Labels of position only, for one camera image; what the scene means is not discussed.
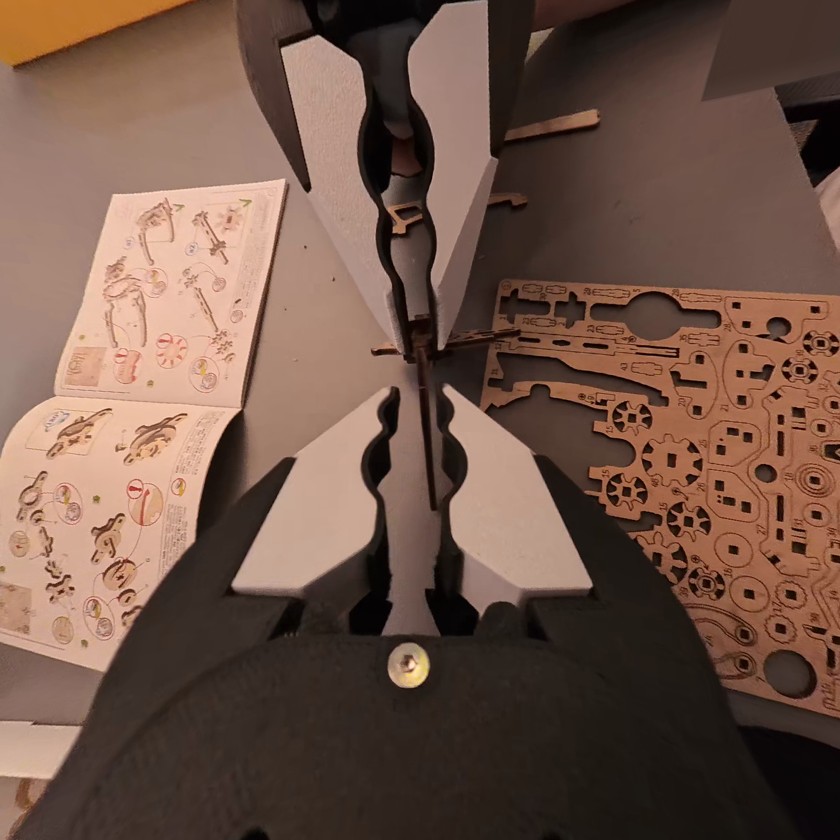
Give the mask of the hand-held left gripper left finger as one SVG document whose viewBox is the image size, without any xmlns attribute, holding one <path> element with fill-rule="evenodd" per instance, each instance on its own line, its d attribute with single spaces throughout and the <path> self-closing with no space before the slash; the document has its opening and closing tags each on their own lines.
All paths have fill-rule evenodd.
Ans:
<svg viewBox="0 0 840 840">
<path fill-rule="evenodd" d="M 236 593 L 319 604 L 380 634 L 392 575 L 378 486 L 391 469 L 400 393 L 382 388 L 300 450 L 233 580 Z"/>
</svg>

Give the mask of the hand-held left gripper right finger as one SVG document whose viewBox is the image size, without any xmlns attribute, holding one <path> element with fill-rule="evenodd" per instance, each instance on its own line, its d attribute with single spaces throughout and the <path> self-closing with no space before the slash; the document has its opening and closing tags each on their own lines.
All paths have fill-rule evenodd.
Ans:
<svg viewBox="0 0 840 840">
<path fill-rule="evenodd" d="M 592 578 L 536 455 L 452 385 L 437 389 L 440 544 L 429 610 L 441 634 L 472 634 L 497 603 L 586 597 Z"/>
</svg>

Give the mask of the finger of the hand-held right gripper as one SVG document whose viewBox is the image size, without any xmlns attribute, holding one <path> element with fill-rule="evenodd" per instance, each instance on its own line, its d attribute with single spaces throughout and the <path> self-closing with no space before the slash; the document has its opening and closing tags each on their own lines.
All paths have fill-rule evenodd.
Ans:
<svg viewBox="0 0 840 840">
<path fill-rule="evenodd" d="M 441 6 L 409 49 L 407 71 L 432 135 L 426 217 L 435 233 L 430 282 L 443 349 L 466 294 L 498 163 L 490 152 L 488 2 Z"/>
<path fill-rule="evenodd" d="M 399 353 L 410 353 L 406 291 L 392 259 L 391 135 L 362 65 L 320 35 L 280 50 L 308 168 L 310 202 Z"/>
</svg>

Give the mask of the toothed wooden model part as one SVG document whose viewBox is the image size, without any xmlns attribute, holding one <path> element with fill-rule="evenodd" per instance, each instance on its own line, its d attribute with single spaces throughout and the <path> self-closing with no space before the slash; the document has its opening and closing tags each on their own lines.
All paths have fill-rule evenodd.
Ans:
<svg viewBox="0 0 840 840">
<path fill-rule="evenodd" d="M 435 361 L 457 350 L 494 343 L 501 340 L 515 339 L 521 334 L 521 332 L 522 331 L 520 329 L 510 327 L 504 329 L 452 332 L 442 349 L 439 349 L 436 342 L 425 332 L 418 333 L 413 336 L 413 338 L 416 340 L 416 348 L 423 347 L 427 359 Z M 401 355 L 406 361 L 411 363 L 415 361 L 415 356 L 417 355 L 414 350 L 409 350 L 408 355 L 405 355 L 399 351 L 395 345 L 390 343 L 372 348 L 371 354 L 374 357 Z"/>
</svg>

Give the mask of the angled wooden model part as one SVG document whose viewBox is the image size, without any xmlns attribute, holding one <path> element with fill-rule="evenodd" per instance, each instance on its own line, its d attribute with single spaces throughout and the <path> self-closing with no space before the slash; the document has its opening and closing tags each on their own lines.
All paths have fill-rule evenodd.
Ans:
<svg viewBox="0 0 840 840">
<path fill-rule="evenodd" d="M 521 193 L 492 193 L 487 199 L 486 206 L 490 208 L 498 205 L 508 205 L 511 208 L 517 209 L 525 207 L 528 202 L 528 197 Z M 422 204 L 418 200 L 392 204 L 385 209 L 392 220 L 393 237 L 406 236 L 411 226 L 424 220 Z"/>
</svg>

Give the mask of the long wooden model strip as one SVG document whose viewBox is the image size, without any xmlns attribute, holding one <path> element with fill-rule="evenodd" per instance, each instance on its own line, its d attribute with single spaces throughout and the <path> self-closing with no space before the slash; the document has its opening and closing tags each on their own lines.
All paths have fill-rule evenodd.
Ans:
<svg viewBox="0 0 840 840">
<path fill-rule="evenodd" d="M 510 129 L 505 136 L 505 144 L 522 142 L 561 133 L 574 133 L 591 130 L 599 126 L 601 113 L 598 109 L 589 109 L 568 115 L 533 122 Z"/>
</svg>

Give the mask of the laser-cut wooden parts sheet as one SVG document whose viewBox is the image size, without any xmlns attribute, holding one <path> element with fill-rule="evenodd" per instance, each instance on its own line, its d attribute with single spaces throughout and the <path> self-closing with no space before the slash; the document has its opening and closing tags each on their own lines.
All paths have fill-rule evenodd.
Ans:
<svg viewBox="0 0 840 840">
<path fill-rule="evenodd" d="M 724 686 L 838 718 L 838 295 L 503 280 L 480 406 L 589 410 L 590 496 L 686 608 Z"/>
</svg>

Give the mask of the illustrated instruction booklet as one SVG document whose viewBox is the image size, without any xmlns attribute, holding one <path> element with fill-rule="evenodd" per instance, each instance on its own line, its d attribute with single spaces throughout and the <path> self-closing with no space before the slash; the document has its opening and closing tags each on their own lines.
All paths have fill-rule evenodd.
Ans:
<svg viewBox="0 0 840 840">
<path fill-rule="evenodd" d="M 287 187 L 112 196 L 54 395 L 2 449 L 2 645 L 105 671 L 194 542 Z"/>
</svg>

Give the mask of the yellow box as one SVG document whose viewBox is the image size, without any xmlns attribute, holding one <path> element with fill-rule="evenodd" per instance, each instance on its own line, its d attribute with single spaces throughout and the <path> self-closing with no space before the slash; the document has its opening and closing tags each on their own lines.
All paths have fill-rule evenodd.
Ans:
<svg viewBox="0 0 840 840">
<path fill-rule="evenodd" d="M 185 1 L 2 1 L 1 61 L 11 67 L 185 5 Z"/>
</svg>

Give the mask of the white cardboard box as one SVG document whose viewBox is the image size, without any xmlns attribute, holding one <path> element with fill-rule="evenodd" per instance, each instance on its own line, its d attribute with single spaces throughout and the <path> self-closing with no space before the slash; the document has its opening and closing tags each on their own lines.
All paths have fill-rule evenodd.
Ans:
<svg viewBox="0 0 840 840">
<path fill-rule="evenodd" d="M 1 777 L 52 780 L 81 732 L 81 726 L 1 721 Z"/>
</svg>

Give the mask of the dark cloth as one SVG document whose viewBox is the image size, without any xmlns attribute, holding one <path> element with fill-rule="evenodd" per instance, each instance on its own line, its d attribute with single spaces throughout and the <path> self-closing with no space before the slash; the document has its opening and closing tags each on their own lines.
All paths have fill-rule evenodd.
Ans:
<svg viewBox="0 0 840 840">
<path fill-rule="evenodd" d="M 839 838 L 839 750 L 768 728 L 738 726 L 803 838 Z"/>
<path fill-rule="evenodd" d="M 787 82 L 775 92 L 838 248 L 839 73 Z"/>
</svg>

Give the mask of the pile of tan rubber bands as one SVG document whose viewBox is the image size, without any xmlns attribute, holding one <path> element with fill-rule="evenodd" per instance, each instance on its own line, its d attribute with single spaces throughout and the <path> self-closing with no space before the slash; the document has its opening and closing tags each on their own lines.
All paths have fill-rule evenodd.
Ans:
<svg viewBox="0 0 840 840">
<path fill-rule="evenodd" d="M 1 778 L 1 838 L 9 838 L 44 793 L 41 779 Z"/>
</svg>

